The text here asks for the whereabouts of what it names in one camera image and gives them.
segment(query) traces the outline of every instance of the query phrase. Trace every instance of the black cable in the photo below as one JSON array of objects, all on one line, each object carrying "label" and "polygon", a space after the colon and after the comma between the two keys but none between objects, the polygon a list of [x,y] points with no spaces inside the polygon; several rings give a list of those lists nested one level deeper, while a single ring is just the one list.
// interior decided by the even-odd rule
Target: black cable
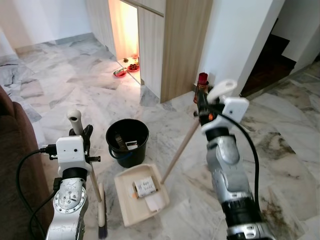
[{"label": "black cable", "polygon": [[219,116],[223,117],[224,119],[227,119],[231,123],[233,123],[240,131],[243,133],[247,141],[249,142],[249,145],[251,147],[252,153],[253,153],[253,158],[254,158],[254,163],[255,163],[255,171],[254,171],[254,202],[255,202],[255,207],[259,210],[260,212],[260,205],[259,205],[259,158],[257,154],[257,150],[255,148],[254,143],[252,142],[249,134],[244,130],[244,128],[237,123],[235,120],[232,118],[222,114],[220,111],[216,110],[214,107],[210,105],[204,105],[203,107],[209,109],[210,111],[214,112],[215,114],[218,114]]},{"label": "black cable", "polygon": [[[25,208],[28,210],[28,212],[29,212],[30,214],[33,214],[32,208],[31,208],[31,206],[29,205],[29,203],[27,202],[24,194],[23,194],[22,191],[21,191],[21,186],[20,186],[20,170],[21,170],[22,165],[24,164],[24,162],[25,162],[25,160],[26,160],[27,158],[29,158],[30,156],[32,156],[32,155],[34,155],[34,154],[38,154],[38,153],[42,153],[42,152],[43,152],[42,149],[38,149],[38,150],[32,151],[32,152],[30,152],[29,154],[27,154],[26,156],[24,156],[24,157],[20,160],[20,162],[19,162],[19,164],[18,164],[18,167],[17,167],[17,169],[16,169],[16,173],[15,173],[15,185],[16,185],[16,189],[17,189],[17,192],[18,192],[18,196],[19,196],[19,198],[20,198],[21,201],[23,202]],[[41,224],[40,224],[37,216],[35,217],[35,222],[36,222],[36,224],[38,225],[38,227],[39,227],[39,229],[40,229],[40,232],[41,232],[42,237],[45,238],[45,237],[46,237],[46,236],[45,236],[45,231],[44,231],[43,227],[41,226]]]},{"label": "black cable", "polygon": [[52,193],[43,203],[41,203],[41,205],[32,213],[32,215],[31,215],[31,217],[30,217],[29,226],[28,226],[28,231],[29,231],[30,235],[31,235],[34,239],[36,239],[36,238],[35,238],[35,236],[34,236],[34,234],[33,234],[33,232],[32,232],[32,220],[33,220],[34,218],[36,218],[36,213],[37,213],[44,205],[46,205],[47,202],[49,202],[49,201],[56,195],[57,191],[58,191],[58,190],[53,191],[53,193]]}]

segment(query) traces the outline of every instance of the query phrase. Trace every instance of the bucket handle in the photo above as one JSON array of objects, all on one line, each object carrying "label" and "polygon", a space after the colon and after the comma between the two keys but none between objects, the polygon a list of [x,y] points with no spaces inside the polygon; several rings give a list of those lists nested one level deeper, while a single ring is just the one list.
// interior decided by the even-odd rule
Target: bucket handle
[{"label": "bucket handle", "polygon": [[132,152],[129,152],[127,155],[125,155],[124,157],[116,157],[115,155],[113,155],[112,153],[112,149],[111,147],[109,146],[109,154],[111,155],[111,157],[113,157],[114,159],[116,160],[125,160],[127,158],[129,158],[133,153]]}]

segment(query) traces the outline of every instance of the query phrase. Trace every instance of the bottle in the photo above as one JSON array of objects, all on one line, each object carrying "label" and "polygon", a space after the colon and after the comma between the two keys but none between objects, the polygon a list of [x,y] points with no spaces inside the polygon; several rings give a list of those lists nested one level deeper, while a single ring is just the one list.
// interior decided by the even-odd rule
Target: bottle
[{"label": "bottle", "polygon": [[194,98],[193,98],[193,102],[196,104],[198,101],[198,91],[200,89],[204,89],[205,92],[208,91],[208,84],[209,82],[207,81],[208,79],[208,74],[206,74],[205,72],[201,72],[199,73],[199,78],[198,78],[198,83],[196,85],[196,89],[195,89],[195,94],[194,94]]}]

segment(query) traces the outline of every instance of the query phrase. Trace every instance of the dark doorway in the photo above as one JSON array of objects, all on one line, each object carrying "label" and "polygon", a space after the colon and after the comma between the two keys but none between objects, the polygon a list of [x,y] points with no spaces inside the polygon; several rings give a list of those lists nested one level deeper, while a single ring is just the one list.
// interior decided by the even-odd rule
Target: dark doorway
[{"label": "dark doorway", "polygon": [[241,92],[247,97],[288,76],[296,62],[282,56],[289,40],[270,34]]}]

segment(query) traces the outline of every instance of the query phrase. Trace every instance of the white handle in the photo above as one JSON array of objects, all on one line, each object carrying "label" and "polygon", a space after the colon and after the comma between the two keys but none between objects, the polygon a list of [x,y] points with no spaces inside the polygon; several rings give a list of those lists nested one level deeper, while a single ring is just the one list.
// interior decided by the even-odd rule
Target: white handle
[{"label": "white handle", "polygon": [[81,112],[78,109],[71,109],[66,114],[66,117],[71,122],[74,133],[80,136],[84,131],[81,123]]},{"label": "white handle", "polygon": [[221,97],[222,95],[231,92],[236,87],[236,81],[232,79],[223,80],[222,82],[219,82],[217,85],[214,86],[214,88],[209,92],[208,96],[206,97],[206,100],[209,104],[213,104],[218,97]]}]

